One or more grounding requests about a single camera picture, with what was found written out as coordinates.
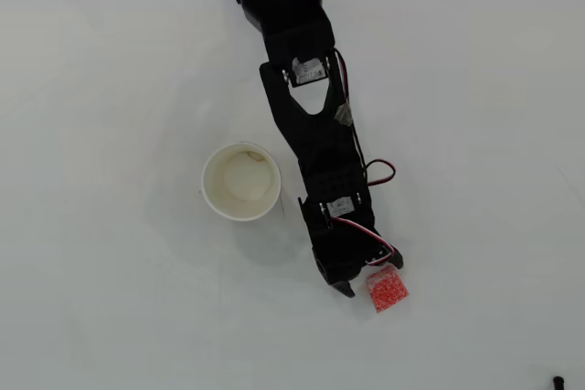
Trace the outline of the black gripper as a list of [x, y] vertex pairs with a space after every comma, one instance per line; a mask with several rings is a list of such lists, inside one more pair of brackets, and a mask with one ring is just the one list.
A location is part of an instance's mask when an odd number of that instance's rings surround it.
[[321, 230], [311, 234], [314, 259], [325, 282], [348, 298], [356, 296], [350, 282], [366, 265], [388, 262], [396, 269], [404, 259], [396, 248], [360, 230]]

